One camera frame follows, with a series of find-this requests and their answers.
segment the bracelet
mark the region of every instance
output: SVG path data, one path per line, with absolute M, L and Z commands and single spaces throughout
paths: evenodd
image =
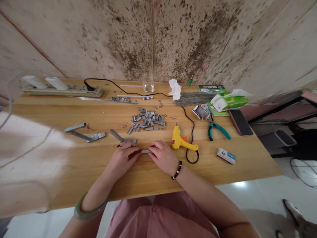
M 76 206 L 75 206 L 75 210 L 74 210 L 74 216 L 79 219 L 79 220 L 86 220 L 86 219 L 90 219 L 92 217 L 94 217 L 95 215 L 97 215 L 108 203 L 109 199 L 110 199 L 110 194 L 108 195 L 107 199 L 103 202 L 103 204 L 101 204 L 98 208 L 96 208 L 95 210 L 92 210 L 91 212 L 83 212 L 80 208 L 82 206 L 83 200 L 85 198 L 87 193 L 85 193 L 77 202 Z
M 176 177 L 178 176 L 179 172 L 181 171 L 182 164 L 183 162 L 180 160 L 178 170 L 176 171 L 175 175 L 172 177 L 172 180 L 176 179 Z

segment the black power cord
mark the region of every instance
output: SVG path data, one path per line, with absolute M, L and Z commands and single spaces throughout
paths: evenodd
M 103 80 L 103 81 L 108 81 L 108 82 L 111 82 L 111 83 L 113 83 L 114 85 L 116 85 L 118 88 L 120 88 L 119 86 L 118 86 L 118 84 L 116 84 L 115 82 L 113 82 L 112 80 L 109 80 L 109 79 L 99 79 L 99 78 L 87 78 L 87 79 L 85 79 L 84 80 L 84 84 L 86 85 L 86 87 L 87 87 L 87 90 L 88 91 L 94 91 L 95 89 L 92 87 L 92 86 L 90 86 L 86 81 L 87 80 Z M 167 96 L 167 97 L 172 97 L 172 95 L 166 95 L 166 94 L 164 94 L 164 93 L 154 93 L 154 94 L 148 94 L 148 95 L 141 95 L 141 94 L 139 94 L 139 93 L 127 93 L 126 91 L 124 91 L 126 94 L 137 94 L 137 95 L 140 95 L 140 96 L 152 96 L 152 95 L 157 95 L 157 94 L 163 94 L 164 96 Z
M 192 141 L 191 141 L 191 144 L 192 144 L 192 143 L 193 143 L 193 131 L 194 131 L 194 128 L 195 128 L 195 123 L 194 123 L 194 121 L 193 121 L 192 119 L 190 119 L 190 118 L 187 116 L 186 111 L 185 111 L 185 108 L 184 108 L 183 106 L 181 106 L 181 107 L 182 107 L 182 109 L 184 110 L 185 116 L 193 123 L 193 128 L 192 128 Z M 196 159 L 195 162 L 190 162 L 190 161 L 189 161 L 188 156 L 187 156 L 187 152 L 188 152 L 188 149 L 186 149 L 186 159 L 187 159 L 187 161 L 188 161 L 189 163 L 191 163 L 191 164 L 196 164 L 196 163 L 198 162 L 198 160 L 199 160 L 198 150 L 196 150 L 197 159 Z

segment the black cable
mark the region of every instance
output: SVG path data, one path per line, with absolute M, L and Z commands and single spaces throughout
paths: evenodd
M 93 88 L 92 86 L 90 86 L 90 85 L 86 82 L 86 80 L 103 80 L 103 81 L 109 81 L 109 82 L 113 83 L 114 85 L 116 85 L 118 88 L 120 88 L 115 82 L 113 82 L 112 80 L 109 80 L 109 79 L 87 78 L 87 79 L 84 80 L 84 84 L 86 85 L 88 91 L 93 91 L 94 88 Z M 124 92 L 125 92 L 126 94 L 137 94 L 137 95 L 145 96 L 145 97 L 146 97 L 146 96 L 156 95 L 156 94 L 163 94 L 164 96 L 172 97 L 172 95 L 166 95 L 166 94 L 164 94 L 164 93 L 154 93 L 154 94 L 148 94 L 148 95 L 141 95 L 141 94 L 139 94 L 139 93 L 127 93 L 126 91 L 124 91 Z
M 304 180 L 302 180 L 302 179 L 297 175 L 297 173 L 295 172 L 295 170 L 294 170 L 294 168 L 293 168 L 293 167 L 309 167 L 309 168 L 311 168 L 311 169 L 315 172 L 315 174 L 317 175 L 317 172 L 312 168 L 312 167 L 314 167 L 314 166 L 311 166 L 311 165 L 309 165 L 308 163 L 306 163 L 305 161 L 300 160 L 300 159 L 299 159 L 299 160 L 302 161 L 302 162 L 304 162 L 305 164 L 307 164 L 307 166 L 292 165 L 292 161 L 293 161 L 294 159 L 295 159 L 295 158 L 291 158 L 291 159 L 290 159 L 290 166 L 291 166 L 291 168 L 292 168 L 294 174 L 295 174 L 303 183 L 305 183 L 307 186 L 309 186 L 309 187 L 311 187 L 311 188 L 314 188 L 314 189 L 317 189 L 317 186 L 311 186 L 311 185 L 307 184 L 306 182 L 304 182 Z
M 187 114 L 186 114 L 186 111 L 185 111 L 185 108 L 183 107 L 183 106 L 181 106 L 182 108 L 183 108 L 183 110 L 184 110 L 184 113 L 185 113 L 185 116 L 193 123 L 193 128 L 192 128 L 192 141 L 191 141 L 191 144 L 193 143 L 193 131 L 194 131 L 194 128 L 195 128 L 195 123 L 194 123 L 194 121 L 192 120 L 192 119 L 190 119 L 188 116 L 187 116 Z M 188 149 L 186 149 L 186 159 L 187 159 L 187 161 L 188 162 L 190 162 L 189 161 L 189 159 L 188 159 L 188 157 L 187 157 L 187 152 L 188 152 Z M 198 160 L 199 160 L 199 153 L 198 153 L 198 150 L 196 150 L 196 153 L 197 153 L 197 160 L 195 161 L 195 162 L 190 162 L 191 164 L 196 164 L 197 162 L 198 162 Z

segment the woman's left hand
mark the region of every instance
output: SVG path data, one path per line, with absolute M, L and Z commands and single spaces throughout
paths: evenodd
M 122 143 L 118 149 L 113 153 L 109 164 L 107 165 L 105 171 L 113 178 L 118 180 L 121 178 L 134 164 L 134 162 L 142 155 L 137 153 L 131 157 L 131 155 L 142 149 L 137 147 L 137 144 L 131 142 Z

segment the teal pliers handle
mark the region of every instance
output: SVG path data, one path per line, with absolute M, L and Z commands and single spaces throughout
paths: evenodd
M 208 136 L 209 136 L 209 140 L 210 140 L 210 141 L 213 141 L 213 140 L 214 140 L 214 139 L 212 138 L 212 133 L 211 133 L 212 128 L 213 128 L 214 126 L 215 126 L 219 131 L 221 131 L 222 134 L 224 134 L 227 139 L 231 139 L 231 136 L 229 135 L 229 133 L 228 133 L 224 128 L 222 128 L 221 126 L 219 126 L 219 124 L 217 124 L 217 123 L 210 123 L 210 124 L 209 124 L 209 130 L 208 130 Z

